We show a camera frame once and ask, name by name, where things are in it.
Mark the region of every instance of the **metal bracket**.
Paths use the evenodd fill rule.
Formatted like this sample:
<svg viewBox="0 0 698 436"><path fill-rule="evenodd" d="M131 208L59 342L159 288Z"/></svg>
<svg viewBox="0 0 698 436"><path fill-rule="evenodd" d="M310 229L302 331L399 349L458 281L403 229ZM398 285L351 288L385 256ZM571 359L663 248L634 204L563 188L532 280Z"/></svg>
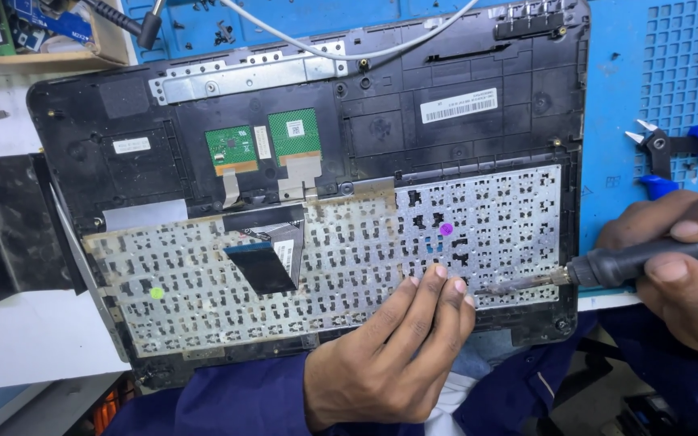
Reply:
<svg viewBox="0 0 698 436"><path fill-rule="evenodd" d="M312 47L333 55L345 54L343 40ZM346 61L310 53L285 56L281 51L272 51L247 56L247 62L238 65L214 61L170 68L165 77L150 80L150 91L158 104L168 105L343 77L348 72Z"/></svg>

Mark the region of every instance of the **person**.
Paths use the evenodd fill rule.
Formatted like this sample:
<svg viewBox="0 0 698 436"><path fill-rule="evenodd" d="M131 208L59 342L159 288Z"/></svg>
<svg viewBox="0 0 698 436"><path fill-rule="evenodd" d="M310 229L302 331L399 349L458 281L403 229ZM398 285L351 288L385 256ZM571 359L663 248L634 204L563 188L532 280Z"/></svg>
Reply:
<svg viewBox="0 0 698 436"><path fill-rule="evenodd" d="M698 242L698 194L680 190L630 205L597 245L626 247L669 234ZM448 434L518 434L542 417L578 340L597 322L631 368L698 431L698 261L663 253L636 281L642 305L582 312L563 342L524 348L475 383L451 413ZM196 371L185 388L125 405L105 436L422 435L474 326L465 283L431 265L405 279L355 331L314 351Z"/></svg>

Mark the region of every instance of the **blue workbench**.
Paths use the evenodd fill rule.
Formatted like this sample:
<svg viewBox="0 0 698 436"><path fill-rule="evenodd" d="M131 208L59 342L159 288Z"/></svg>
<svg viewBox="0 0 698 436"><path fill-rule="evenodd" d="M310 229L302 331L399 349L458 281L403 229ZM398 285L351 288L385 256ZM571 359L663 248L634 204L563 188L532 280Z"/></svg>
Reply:
<svg viewBox="0 0 698 436"><path fill-rule="evenodd" d="M250 13L291 36L309 36L364 25L452 13L464 5L444 0L237 0ZM478 6L505 2L486 0ZM227 7L169 1L164 28L152 50L137 52L140 63L201 55L275 40ZM698 124L698 0L688 2L593 0L584 126L580 249L588 251L599 229L624 208L645 199L637 179L649 166L626 130L642 133L635 119L683 135ZM141 19L150 0L123 0L130 16ZM174 20L185 29L173 29ZM233 27L234 44L214 46L215 25ZM185 49L190 43L192 50ZM677 157L676 182L698 191L698 159ZM608 291L582 292L590 297Z"/></svg>

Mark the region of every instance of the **green circuit board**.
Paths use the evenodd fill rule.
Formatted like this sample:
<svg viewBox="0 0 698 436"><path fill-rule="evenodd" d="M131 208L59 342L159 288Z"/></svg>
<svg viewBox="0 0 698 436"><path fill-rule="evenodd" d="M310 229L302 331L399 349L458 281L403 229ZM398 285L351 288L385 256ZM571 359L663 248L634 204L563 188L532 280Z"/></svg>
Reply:
<svg viewBox="0 0 698 436"><path fill-rule="evenodd" d="M314 109L270 114L268 125L280 167L286 166L290 157L322 156Z"/></svg>
<svg viewBox="0 0 698 436"><path fill-rule="evenodd" d="M257 154L249 126L210 130L204 134L217 175L222 175L225 168L235 168L236 172L257 170Z"/></svg>

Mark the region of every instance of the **green sticker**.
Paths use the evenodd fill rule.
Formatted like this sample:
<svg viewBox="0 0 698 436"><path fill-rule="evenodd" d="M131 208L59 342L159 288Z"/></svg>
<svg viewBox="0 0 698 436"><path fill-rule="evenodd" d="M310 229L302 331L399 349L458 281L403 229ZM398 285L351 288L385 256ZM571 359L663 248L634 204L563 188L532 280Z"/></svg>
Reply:
<svg viewBox="0 0 698 436"><path fill-rule="evenodd" d="M163 298L163 288L152 288L150 289L150 296L156 300Z"/></svg>

